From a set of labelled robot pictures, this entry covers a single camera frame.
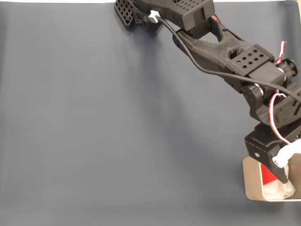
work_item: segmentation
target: table surface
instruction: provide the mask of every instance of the table surface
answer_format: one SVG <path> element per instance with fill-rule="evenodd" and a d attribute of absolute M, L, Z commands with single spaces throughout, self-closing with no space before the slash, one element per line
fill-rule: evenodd
<path fill-rule="evenodd" d="M 301 65 L 297 3 L 215 6 Z M 300 225 L 300 203 L 247 199 L 258 122 L 166 28 L 128 32 L 111 3 L 0 3 L 0 63 L 1 226 Z"/>

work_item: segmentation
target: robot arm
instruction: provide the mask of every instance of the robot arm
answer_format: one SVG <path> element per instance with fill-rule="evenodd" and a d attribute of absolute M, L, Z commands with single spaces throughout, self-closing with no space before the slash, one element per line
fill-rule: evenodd
<path fill-rule="evenodd" d="M 287 141 L 300 138 L 301 99 L 298 96 L 301 84 L 292 81 L 298 73 L 296 63 L 291 59 L 274 62 L 273 55 L 267 50 L 246 43 L 224 27 L 214 15 L 213 0 L 116 0 L 114 7 L 127 29 L 134 24 L 143 24 L 147 32 L 152 32 L 162 24 L 168 26 L 162 19 L 181 28 L 173 35 L 175 45 L 191 55 L 200 70 L 214 72 L 243 94 L 250 106 L 251 117 L 261 122 L 245 138 L 249 155 L 286 183 L 284 169 L 273 162 L 273 157 L 286 143 L 270 127 L 269 103 L 275 87 L 291 93 L 277 99 L 273 107 L 274 122 Z M 149 19 L 152 10 L 159 12 L 158 23 Z M 209 32 L 219 43 L 199 40 Z"/>

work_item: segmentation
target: white wire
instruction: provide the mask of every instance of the white wire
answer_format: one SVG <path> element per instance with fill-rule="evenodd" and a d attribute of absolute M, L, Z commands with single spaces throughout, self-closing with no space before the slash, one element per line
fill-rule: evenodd
<path fill-rule="evenodd" d="M 271 128 L 272 130 L 274 131 L 275 135 L 282 141 L 284 141 L 285 143 L 287 144 L 290 144 L 290 142 L 288 140 L 286 140 L 285 138 L 283 138 L 281 136 L 281 134 L 279 133 L 276 125 L 275 125 L 275 121 L 274 121 L 274 102 L 275 102 L 275 99 L 276 97 L 286 97 L 285 94 L 283 93 L 275 93 L 273 96 L 272 96 L 272 99 L 269 103 L 269 122 L 271 124 Z"/>
<path fill-rule="evenodd" d="M 282 55 L 284 54 L 284 44 L 285 44 L 285 41 L 282 41 L 282 42 L 281 42 L 281 50 L 280 50 L 280 55 L 279 55 L 279 57 L 282 57 Z"/>

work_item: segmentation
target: white cable connector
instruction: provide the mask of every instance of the white cable connector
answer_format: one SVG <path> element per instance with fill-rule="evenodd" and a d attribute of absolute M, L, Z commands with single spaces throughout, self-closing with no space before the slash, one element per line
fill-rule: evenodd
<path fill-rule="evenodd" d="M 154 24 L 158 23 L 158 19 L 156 18 L 156 16 L 161 17 L 161 15 L 158 11 L 151 10 L 150 15 L 149 15 L 149 19 Z"/>
<path fill-rule="evenodd" d="M 301 139 L 281 148 L 278 155 L 273 157 L 273 162 L 278 167 L 283 168 L 294 154 L 301 154 Z"/>

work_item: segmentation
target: red wire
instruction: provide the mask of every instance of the red wire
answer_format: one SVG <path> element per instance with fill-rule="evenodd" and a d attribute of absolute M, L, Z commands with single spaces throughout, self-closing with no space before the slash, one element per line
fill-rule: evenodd
<path fill-rule="evenodd" d="M 283 43 L 282 55 L 274 62 L 275 65 L 279 64 L 279 63 L 281 63 L 283 61 L 283 57 L 284 57 L 284 53 L 285 53 L 285 48 L 286 48 L 286 41 L 284 41 L 284 43 Z"/>
<path fill-rule="evenodd" d="M 219 22 L 219 23 L 221 22 L 215 14 L 213 15 L 213 17 L 216 19 L 217 22 Z"/>

